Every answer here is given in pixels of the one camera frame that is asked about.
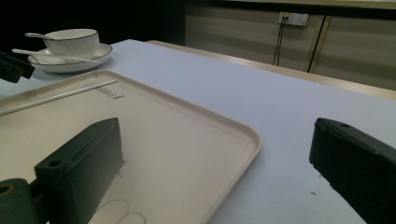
bowl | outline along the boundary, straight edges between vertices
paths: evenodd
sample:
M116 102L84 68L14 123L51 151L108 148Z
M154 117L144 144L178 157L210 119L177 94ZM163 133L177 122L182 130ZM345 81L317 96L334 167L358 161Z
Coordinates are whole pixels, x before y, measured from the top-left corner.
M93 29L70 29L45 34L47 49L56 55L90 58L99 49L99 34Z

chopsticks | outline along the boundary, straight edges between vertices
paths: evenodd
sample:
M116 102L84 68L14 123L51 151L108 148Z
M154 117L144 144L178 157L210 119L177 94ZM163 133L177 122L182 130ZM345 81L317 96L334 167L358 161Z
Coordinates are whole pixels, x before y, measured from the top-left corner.
M19 53L19 54L39 55L39 56L43 56L43 57L57 58L57 59L64 59L64 60L77 60L77 61L88 62L88 63L99 63L96 60L75 58L75 57L69 57L69 56L61 56L61 55L55 55L55 54L46 54L46 53L34 52L34 51L24 50L24 49L13 49L12 52Z
M90 90L93 90L93 89L104 87L104 86L107 86L107 85L110 85L110 84L113 84L113 83L116 83L116 82L119 82L119 81L117 79L114 79L112 81L104 82L104 83L97 84L97 85L94 85L94 86L91 86L91 87L87 87L87 88L79 89L79 90L76 90L76 91L70 91L70 92L67 92L67 93L62 93L62 94L59 94L59 95L51 96L49 98L38 100L38 101L35 101L35 102L32 102L32 103L27 103L27 104L24 104L24 105L14 106L14 107L8 108L8 109L3 109L3 110L0 110L0 117L3 116L3 115L6 115L6 114L14 113L16 111L20 111L20 110L32 107L32 106L43 105L45 103L48 103L48 102L51 102L51 101L56 101L56 100L59 100L59 99L63 99L65 97L76 95L76 94L82 93L84 91L90 91Z

white spoon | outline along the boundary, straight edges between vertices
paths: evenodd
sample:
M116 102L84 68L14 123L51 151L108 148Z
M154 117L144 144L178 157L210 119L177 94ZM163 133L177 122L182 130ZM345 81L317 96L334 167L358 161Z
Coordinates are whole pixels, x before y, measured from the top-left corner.
M96 60L89 60L89 59L81 59L81 58L75 58L75 57L69 57L69 56L61 56L61 55L40 53L40 52L34 52L34 51L29 51L29 50L24 50L24 49L13 49L12 52L19 53L19 54L39 55L39 56L48 57L48 58L57 58L57 59L64 59L64 60L76 60L76 61L87 62L87 63L99 63Z
M51 37L46 36L46 35L41 35L41 34L25 33L25 35L26 35L27 37L37 37L37 38L41 38L41 39L54 40L54 38L51 38Z

wall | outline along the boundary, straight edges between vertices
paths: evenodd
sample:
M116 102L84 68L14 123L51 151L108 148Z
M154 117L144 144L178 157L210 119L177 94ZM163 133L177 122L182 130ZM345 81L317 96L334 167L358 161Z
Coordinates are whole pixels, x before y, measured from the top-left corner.
M186 46L272 63L279 13L187 7ZM279 65L306 71L321 16L285 27ZM330 18L312 73L396 90L396 21Z
M350 7L396 7L396 0L224 0L238 2L292 3Z

tray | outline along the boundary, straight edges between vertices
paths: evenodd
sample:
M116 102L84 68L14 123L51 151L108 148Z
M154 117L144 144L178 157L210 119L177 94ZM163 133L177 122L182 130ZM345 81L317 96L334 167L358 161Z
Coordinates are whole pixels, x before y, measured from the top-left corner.
M240 122L109 71L9 97L0 111L8 111L0 116L0 179L29 182L34 166L75 134L119 118L127 163L92 224L206 223L262 146Z

